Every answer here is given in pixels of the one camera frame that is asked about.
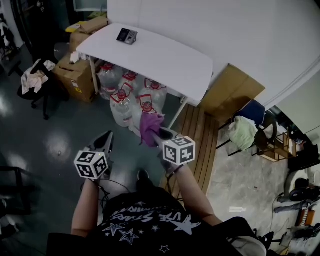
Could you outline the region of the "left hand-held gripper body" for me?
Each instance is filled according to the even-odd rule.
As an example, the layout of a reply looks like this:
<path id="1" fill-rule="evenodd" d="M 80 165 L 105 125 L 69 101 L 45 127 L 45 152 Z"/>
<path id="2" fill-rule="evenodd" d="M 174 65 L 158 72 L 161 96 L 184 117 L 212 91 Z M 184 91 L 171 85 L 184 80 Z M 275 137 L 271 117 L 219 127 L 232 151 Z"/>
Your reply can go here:
<path id="1" fill-rule="evenodd" d="M 73 161 L 79 176 L 93 181 L 108 178 L 112 170 L 111 152 L 107 150 L 107 141 L 103 148 L 94 148 L 94 143 L 91 143 L 80 150 Z"/>

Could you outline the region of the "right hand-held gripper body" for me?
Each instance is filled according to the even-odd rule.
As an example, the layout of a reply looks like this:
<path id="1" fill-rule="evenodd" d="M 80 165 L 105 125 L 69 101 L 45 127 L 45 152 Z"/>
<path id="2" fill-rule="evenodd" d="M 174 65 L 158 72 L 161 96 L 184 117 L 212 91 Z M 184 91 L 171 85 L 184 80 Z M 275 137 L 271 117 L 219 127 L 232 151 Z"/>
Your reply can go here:
<path id="1" fill-rule="evenodd" d="M 190 137 L 165 127 L 160 127 L 156 134 L 161 138 L 158 158 L 168 175 L 195 160 L 196 142 Z"/>

